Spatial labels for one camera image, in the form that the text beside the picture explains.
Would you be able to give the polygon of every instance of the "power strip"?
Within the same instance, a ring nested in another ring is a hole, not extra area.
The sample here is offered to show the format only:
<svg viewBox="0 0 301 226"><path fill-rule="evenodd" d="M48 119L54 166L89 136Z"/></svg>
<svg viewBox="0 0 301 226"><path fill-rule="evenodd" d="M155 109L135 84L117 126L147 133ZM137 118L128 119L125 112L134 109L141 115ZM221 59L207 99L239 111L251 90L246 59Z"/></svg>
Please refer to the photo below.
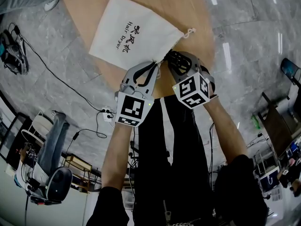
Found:
<svg viewBox="0 0 301 226"><path fill-rule="evenodd" d="M103 107L102 110L105 110L105 111L111 111L111 109L109 107ZM108 113L108 112L103 112L103 120L106 121L106 122L111 122L112 121L112 114L111 113Z"/></svg>

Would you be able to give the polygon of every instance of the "zipper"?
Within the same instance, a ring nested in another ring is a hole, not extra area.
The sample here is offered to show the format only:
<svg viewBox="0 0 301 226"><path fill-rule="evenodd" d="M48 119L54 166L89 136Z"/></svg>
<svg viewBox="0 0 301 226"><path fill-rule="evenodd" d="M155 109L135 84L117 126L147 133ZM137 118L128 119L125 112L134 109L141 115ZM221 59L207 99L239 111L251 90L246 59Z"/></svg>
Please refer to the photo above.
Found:
<svg viewBox="0 0 301 226"><path fill-rule="evenodd" d="M187 224L195 223L195 222L197 222L197 221L199 221L199 220L201 220L201 219L202 219L202 218L197 218L197 219L195 219L195 220L193 220L193 221L188 222Z"/></svg>
<svg viewBox="0 0 301 226"><path fill-rule="evenodd" d="M170 219L171 219L171 211L167 211L167 207L166 207L166 203L165 200L163 200L163 206L164 206L164 213L165 213L165 219L166 219L166 225L167 226L171 226L170 225ZM176 225L191 225L192 223L195 223L196 221L201 220L201 218L197 218L195 220L192 220L188 223L184 223L184 224L176 224Z"/></svg>
<svg viewBox="0 0 301 226"><path fill-rule="evenodd" d="M167 211L165 200L163 200L163 206L164 206L166 225L170 226L171 211Z"/></svg>

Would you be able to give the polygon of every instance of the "bag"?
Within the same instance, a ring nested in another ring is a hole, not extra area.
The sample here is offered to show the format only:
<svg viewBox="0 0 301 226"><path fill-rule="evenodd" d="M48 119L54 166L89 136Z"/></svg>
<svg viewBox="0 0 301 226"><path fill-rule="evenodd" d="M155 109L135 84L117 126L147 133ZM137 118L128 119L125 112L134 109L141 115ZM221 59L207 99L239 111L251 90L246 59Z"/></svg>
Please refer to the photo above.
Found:
<svg viewBox="0 0 301 226"><path fill-rule="evenodd" d="M128 70L145 61L161 62L183 36L144 6L131 0L110 0L89 54Z"/></svg>
<svg viewBox="0 0 301 226"><path fill-rule="evenodd" d="M14 74L26 75L28 73L28 61L25 44L22 39L19 39L19 42L20 45L13 40L8 30L4 30L0 33L0 47L2 48L0 56L4 68L8 68Z"/></svg>

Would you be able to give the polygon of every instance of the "box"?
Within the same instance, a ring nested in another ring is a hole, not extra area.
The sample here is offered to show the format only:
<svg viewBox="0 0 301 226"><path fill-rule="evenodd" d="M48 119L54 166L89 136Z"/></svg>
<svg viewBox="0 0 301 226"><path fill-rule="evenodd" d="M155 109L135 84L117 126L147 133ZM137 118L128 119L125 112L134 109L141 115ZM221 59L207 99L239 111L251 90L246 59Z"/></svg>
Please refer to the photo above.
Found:
<svg viewBox="0 0 301 226"><path fill-rule="evenodd" d="M194 109L210 101L209 80L196 72L173 86L178 100L190 109Z"/></svg>
<svg viewBox="0 0 301 226"><path fill-rule="evenodd" d="M138 127L144 121L153 104L154 102L151 100L119 92L115 122Z"/></svg>

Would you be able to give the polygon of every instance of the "marble floor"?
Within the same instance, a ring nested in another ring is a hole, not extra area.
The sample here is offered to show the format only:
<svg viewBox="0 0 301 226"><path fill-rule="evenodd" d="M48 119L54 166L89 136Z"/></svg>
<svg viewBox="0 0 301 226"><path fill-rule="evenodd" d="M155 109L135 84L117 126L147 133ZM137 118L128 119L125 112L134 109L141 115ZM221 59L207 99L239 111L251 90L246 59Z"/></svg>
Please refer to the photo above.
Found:
<svg viewBox="0 0 301 226"><path fill-rule="evenodd" d="M287 57L297 65L301 62L301 0L206 0L212 18L215 41L215 64L212 70L216 93L240 130L246 144L259 132L251 116L265 106L261 93L271 99L285 97L290 81L279 66ZM43 6L26 8L5 14L0 30L10 22L20 26L21 33L42 56L49 68L62 80L87 97L94 106L116 109L114 96L101 71L87 54L62 0L50 12ZM79 129L96 129L96 111L82 98L67 88L29 51L30 71L27 76L16 76L0 63L0 89L16 110L34 117L40 110L50 115L51 110L63 111L71 128L64 145ZM209 127L211 118L200 107L195 110L207 162L211 158ZM99 139L95 133L81 132L69 149L82 159L100 168L113 131L98 118L99 131L108 135ZM173 151L173 130L168 121L166 145ZM258 143L249 149L254 155L267 147ZM214 168L225 161L216 132L213 134Z"/></svg>

